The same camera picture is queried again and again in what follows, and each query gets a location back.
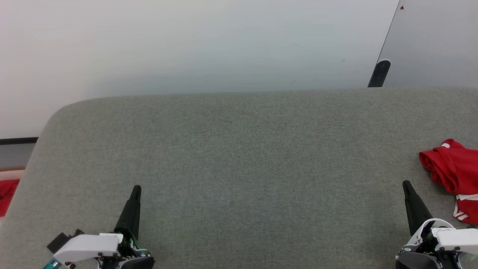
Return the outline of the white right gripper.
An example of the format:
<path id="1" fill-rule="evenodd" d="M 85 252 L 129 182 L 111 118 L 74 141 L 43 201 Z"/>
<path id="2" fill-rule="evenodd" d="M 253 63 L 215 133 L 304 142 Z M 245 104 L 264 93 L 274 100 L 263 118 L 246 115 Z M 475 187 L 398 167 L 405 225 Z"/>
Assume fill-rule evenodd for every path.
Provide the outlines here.
<path id="1" fill-rule="evenodd" d="M 478 257 L 478 229 L 456 229 L 433 219 L 410 181 L 402 183 L 410 240 L 396 255 L 396 269 L 463 269 L 461 258 Z"/>

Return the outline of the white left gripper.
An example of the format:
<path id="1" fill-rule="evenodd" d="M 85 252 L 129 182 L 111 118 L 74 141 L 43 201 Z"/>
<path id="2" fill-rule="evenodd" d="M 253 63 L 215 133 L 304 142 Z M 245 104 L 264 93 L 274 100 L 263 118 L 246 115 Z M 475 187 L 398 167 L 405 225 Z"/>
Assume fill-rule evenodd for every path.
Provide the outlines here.
<path id="1" fill-rule="evenodd" d="M 135 185 L 115 225 L 116 234 L 79 235 L 53 254 L 52 269 L 77 269 L 92 261 L 97 269 L 153 269 L 155 260 L 136 242 L 139 238 L 140 185 Z"/>

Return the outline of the red and white basketball jersey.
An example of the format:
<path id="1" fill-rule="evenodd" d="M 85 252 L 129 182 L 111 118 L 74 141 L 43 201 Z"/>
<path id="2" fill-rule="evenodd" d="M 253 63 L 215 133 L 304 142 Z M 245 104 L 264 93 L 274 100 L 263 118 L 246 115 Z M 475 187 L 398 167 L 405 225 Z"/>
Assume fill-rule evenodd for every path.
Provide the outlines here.
<path id="1" fill-rule="evenodd" d="M 431 180 L 455 196 L 454 218 L 478 226 L 478 150 L 447 139 L 419 159 Z"/>

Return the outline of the grey fabric sofa cushion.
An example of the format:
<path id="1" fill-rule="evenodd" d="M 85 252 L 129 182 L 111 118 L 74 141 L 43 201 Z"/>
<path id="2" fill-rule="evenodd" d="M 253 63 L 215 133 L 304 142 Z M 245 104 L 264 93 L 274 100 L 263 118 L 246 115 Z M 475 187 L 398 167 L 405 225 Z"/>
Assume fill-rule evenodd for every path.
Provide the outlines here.
<path id="1" fill-rule="evenodd" d="M 59 233 L 111 232 L 142 186 L 154 269 L 395 269 L 402 182 L 462 228 L 419 160 L 478 149 L 478 89 L 90 99 L 39 136 L 0 227 L 0 269 L 42 269 Z"/>

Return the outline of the red cloth beside sofa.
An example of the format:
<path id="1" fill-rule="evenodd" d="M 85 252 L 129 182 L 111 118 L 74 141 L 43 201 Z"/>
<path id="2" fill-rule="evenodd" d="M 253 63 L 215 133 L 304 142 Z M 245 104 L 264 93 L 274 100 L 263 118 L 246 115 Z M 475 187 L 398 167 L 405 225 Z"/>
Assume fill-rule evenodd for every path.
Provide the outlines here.
<path id="1" fill-rule="evenodd" d="M 0 180 L 0 217 L 4 217 L 10 206 L 20 179 Z"/>

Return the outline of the pale pink basket rim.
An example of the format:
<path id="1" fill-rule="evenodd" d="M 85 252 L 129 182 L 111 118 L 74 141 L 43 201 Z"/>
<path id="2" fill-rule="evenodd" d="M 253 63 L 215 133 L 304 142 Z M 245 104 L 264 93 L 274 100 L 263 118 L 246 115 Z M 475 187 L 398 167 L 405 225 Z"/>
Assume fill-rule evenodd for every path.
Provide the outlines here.
<path id="1" fill-rule="evenodd" d="M 21 179 L 24 175 L 25 169 L 9 168 L 0 170 L 0 182 L 4 180 L 17 180 Z"/>

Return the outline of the black table leg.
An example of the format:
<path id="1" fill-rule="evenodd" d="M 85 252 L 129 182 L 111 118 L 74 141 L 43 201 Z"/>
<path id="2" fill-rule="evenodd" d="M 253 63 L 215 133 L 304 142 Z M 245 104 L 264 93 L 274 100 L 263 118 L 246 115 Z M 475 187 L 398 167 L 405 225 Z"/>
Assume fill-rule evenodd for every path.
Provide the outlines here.
<path id="1" fill-rule="evenodd" d="M 376 63 L 367 87 L 382 87 L 387 78 L 391 62 L 389 59 L 379 60 Z"/>

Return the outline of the grey door panel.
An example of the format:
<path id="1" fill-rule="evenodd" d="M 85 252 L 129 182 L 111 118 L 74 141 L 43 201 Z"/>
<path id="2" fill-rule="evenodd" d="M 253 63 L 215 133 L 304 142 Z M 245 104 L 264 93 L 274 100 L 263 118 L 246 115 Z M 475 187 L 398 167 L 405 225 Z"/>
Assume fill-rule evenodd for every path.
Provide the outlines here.
<path id="1" fill-rule="evenodd" d="M 478 88 L 478 0 L 399 0 L 384 59 L 384 87 Z"/>

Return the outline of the black wall baseboard strip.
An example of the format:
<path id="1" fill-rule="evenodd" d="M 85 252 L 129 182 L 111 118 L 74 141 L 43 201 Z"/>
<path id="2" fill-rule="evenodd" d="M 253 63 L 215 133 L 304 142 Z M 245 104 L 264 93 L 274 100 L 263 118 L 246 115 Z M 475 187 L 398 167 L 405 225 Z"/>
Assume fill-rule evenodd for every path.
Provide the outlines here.
<path id="1" fill-rule="evenodd" d="M 38 140 L 38 137 L 20 137 L 20 138 L 0 139 L 0 145 L 29 144 L 29 143 L 36 143 L 37 140 Z"/>

